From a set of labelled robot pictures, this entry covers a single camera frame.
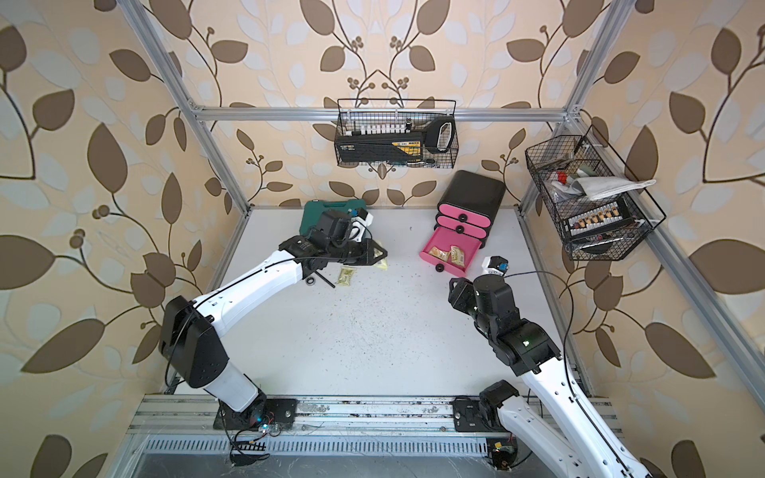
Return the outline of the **yellow cookie packet top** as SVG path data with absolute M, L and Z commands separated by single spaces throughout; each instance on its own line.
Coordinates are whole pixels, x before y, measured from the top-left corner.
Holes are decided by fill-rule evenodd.
M 351 267 L 343 266 L 340 269 L 339 277 L 337 280 L 338 286 L 350 287 L 356 270 Z

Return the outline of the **pink bottom drawer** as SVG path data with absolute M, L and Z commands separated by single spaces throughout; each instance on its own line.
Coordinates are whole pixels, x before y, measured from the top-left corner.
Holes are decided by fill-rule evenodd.
M 465 254 L 465 268 L 455 267 L 450 262 L 441 262 L 428 254 L 430 248 L 436 246 L 442 250 L 450 250 L 451 245 L 459 246 Z M 447 272 L 455 277 L 465 277 L 466 273 L 481 247 L 481 242 L 468 235 L 459 234 L 453 230 L 436 226 L 426 246 L 420 251 L 420 258 L 434 266 L 437 272 Z

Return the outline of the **pink top drawer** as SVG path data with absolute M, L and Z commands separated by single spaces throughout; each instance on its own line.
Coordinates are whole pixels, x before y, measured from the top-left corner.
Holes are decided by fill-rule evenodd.
M 492 220 L 485 215 L 447 203 L 441 204 L 438 207 L 438 212 L 455 219 L 457 222 L 468 223 L 481 228 L 488 228 L 492 225 Z

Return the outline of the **black pink drawer cabinet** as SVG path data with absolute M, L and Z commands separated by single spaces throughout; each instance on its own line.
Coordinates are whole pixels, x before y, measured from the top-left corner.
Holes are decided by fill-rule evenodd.
M 460 170 L 454 175 L 448 187 L 446 187 L 436 207 L 436 216 L 440 214 L 438 207 L 441 204 L 455 205 L 489 217 L 492 220 L 492 225 L 486 229 L 489 229 L 490 233 L 505 193 L 504 183 L 500 180 Z M 436 224 L 436 216 L 433 231 L 438 226 Z M 488 236 L 485 240 L 478 239 L 481 242 L 480 249 L 486 245 Z

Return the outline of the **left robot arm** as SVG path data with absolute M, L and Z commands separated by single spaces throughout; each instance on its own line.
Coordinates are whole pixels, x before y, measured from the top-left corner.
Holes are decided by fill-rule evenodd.
M 157 349 L 190 388 L 218 400 L 225 429 L 252 429 L 268 418 L 266 394 L 231 362 L 222 338 L 268 299 L 331 263 L 366 267 L 386 259 L 388 252 L 370 231 L 373 221 L 364 208 L 326 210 L 306 234 L 283 241 L 246 274 L 213 292 L 192 300 L 178 296 L 165 306 Z

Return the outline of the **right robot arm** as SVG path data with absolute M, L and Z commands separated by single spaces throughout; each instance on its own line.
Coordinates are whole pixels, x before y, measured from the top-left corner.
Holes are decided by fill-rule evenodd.
M 535 394 L 555 421 L 545 422 L 520 391 L 500 380 L 478 396 L 479 424 L 503 428 L 558 477 L 647 477 L 573 380 L 565 354 L 538 324 L 522 318 L 504 277 L 453 278 L 448 302 L 470 316 L 498 360 Z

